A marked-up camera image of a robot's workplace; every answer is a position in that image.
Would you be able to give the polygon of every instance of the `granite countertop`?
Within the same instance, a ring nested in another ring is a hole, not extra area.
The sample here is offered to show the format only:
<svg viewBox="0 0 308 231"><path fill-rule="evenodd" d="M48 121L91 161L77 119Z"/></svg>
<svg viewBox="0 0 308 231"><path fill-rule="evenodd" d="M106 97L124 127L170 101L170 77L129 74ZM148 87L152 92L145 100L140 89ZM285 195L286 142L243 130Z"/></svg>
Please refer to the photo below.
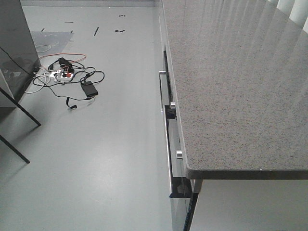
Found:
<svg viewBox="0 0 308 231"><path fill-rule="evenodd" d="M190 179L308 179L308 35L266 0L163 0Z"/></svg>

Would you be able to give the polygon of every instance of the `metal handle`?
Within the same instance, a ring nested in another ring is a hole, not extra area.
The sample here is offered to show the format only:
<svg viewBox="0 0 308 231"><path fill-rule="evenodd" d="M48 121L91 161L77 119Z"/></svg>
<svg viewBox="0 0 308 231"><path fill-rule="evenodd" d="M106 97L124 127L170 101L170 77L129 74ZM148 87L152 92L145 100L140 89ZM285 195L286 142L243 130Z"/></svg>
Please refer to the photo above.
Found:
<svg viewBox="0 0 308 231"><path fill-rule="evenodd" d="M169 105L163 107L164 122L165 122L165 136L167 142L167 155L168 155L168 167L169 167L169 180L170 180L170 198L189 198L192 194L191 181L185 177L173 177L172 174L172 162L171 162L171 148L169 137L169 124L167 119L167 109Z"/></svg>
<svg viewBox="0 0 308 231"><path fill-rule="evenodd" d="M182 150L177 150L177 159L183 159Z"/></svg>
<svg viewBox="0 0 308 231"><path fill-rule="evenodd" d="M170 102L170 108L175 109L175 102Z"/></svg>
<svg viewBox="0 0 308 231"><path fill-rule="evenodd" d="M166 71L158 71L159 73L159 87L160 87L160 103L163 111L163 94L162 94L162 80L161 80L161 75L166 75Z"/></svg>

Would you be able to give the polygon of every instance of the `extension cord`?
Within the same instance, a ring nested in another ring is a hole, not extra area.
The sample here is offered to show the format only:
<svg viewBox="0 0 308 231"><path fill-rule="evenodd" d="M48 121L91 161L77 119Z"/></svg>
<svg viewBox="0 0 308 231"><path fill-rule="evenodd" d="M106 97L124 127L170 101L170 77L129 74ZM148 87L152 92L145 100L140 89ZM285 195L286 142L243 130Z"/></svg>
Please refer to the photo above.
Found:
<svg viewBox="0 0 308 231"><path fill-rule="evenodd" d="M66 82L69 82L73 79L74 74L67 73L65 74L62 71L52 72L49 76L51 78L54 78L54 81L59 81L62 84L65 84Z"/></svg>

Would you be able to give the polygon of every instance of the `gray floor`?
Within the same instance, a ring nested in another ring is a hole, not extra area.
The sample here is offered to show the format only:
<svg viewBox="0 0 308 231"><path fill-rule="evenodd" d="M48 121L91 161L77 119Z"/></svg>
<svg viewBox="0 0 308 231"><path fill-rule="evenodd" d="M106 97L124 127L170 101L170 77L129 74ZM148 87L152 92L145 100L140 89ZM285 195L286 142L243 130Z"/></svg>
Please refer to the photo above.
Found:
<svg viewBox="0 0 308 231"><path fill-rule="evenodd" d="M1 134L31 163L0 142L0 230L170 231L156 10L24 11L31 31L73 30L64 52L85 53L83 63L103 70L106 79L96 85L95 101L74 102L73 111L48 89L24 96L20 103L42 122L39 128L17 109L1 121ZM55 91L84 97L79 85Z"/></svg>

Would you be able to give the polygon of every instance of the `black metal leg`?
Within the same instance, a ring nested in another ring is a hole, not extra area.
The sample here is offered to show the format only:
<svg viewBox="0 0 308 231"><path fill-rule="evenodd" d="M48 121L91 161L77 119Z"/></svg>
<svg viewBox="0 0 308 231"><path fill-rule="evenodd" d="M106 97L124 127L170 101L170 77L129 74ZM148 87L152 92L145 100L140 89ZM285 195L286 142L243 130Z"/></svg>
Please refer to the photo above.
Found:
<svg viewBox="0 0 308 231"><path fill-rule="evenodd" d="M20 158L22 158L27 164L30 163L30 161L22 155L13 145L11 145L3 136L0 135L0 140L3 141L10 149L12 149Z"/></svg>
<svg viewBox="0 0 308 231"><path fill-rule="evenodd" d="M28 117L30 117L37 125L41 126L41 123L38 122L26 109L24 109L16 100L14 100L8 93L6 93L1 87L0 91L3 95L6 96L12 103L14 103L20 110L22 110Z"/></svg>

